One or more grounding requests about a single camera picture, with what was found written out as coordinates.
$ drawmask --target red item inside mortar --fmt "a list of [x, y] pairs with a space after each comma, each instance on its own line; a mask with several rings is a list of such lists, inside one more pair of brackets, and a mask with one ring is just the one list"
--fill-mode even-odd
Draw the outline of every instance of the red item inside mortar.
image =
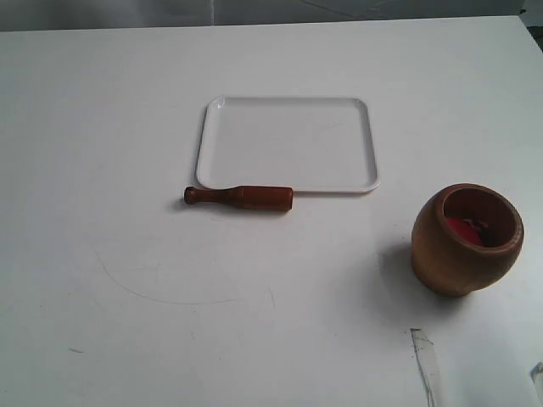
[[479, 232], [477, 229], [473, 227], [473, 225], [470, 225], [466, 221], [460, 219], [460, 218], [454, 218], [447, 216], [447, 223], [449, 224], [449, 227], [461, 238], [464, 240], [467, 240], [468, 242], [472, 244], [477, 244], [478, 246], [484, 246], [483, 240], [481, 239], [481, 236], [479, 235]]

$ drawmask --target white plastic tray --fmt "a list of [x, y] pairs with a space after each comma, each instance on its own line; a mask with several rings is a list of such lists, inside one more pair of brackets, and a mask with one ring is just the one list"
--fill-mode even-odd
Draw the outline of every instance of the white plastic tray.
[[196, 176], [297, 192], [368, 192], [378, 185], [366, 105], [356, 98], [231, 98], [211, 102]]

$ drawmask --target white table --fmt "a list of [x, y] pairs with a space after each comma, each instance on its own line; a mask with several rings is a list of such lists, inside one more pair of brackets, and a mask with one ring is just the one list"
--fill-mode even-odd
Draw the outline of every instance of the white table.
[[[221, 94], [356, 96], [381, 186], [285, 216], [175, 204]], [[537, 406], [543, 54], [516, 17], [0, 34], [0, 405]], [[457, 301], [411, 273], [459, 181], [526, 227]]]

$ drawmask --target wooden pestle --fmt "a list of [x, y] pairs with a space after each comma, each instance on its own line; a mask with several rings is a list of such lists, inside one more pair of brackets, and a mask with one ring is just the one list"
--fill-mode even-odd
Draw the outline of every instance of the wooden pestle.
[[243, 186], [229, 189], [207, 190], [195, 187], [185, 189], [185, 203], [216, 202], [241, 209], [288, 211], [292, 209], [294, 191], [289, 187]]

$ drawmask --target gray wall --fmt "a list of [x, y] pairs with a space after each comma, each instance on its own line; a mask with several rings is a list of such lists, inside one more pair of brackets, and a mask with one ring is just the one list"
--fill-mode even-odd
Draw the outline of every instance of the gray wall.
[[0, 0], [0, 31], [518, 14], [524, 0]]

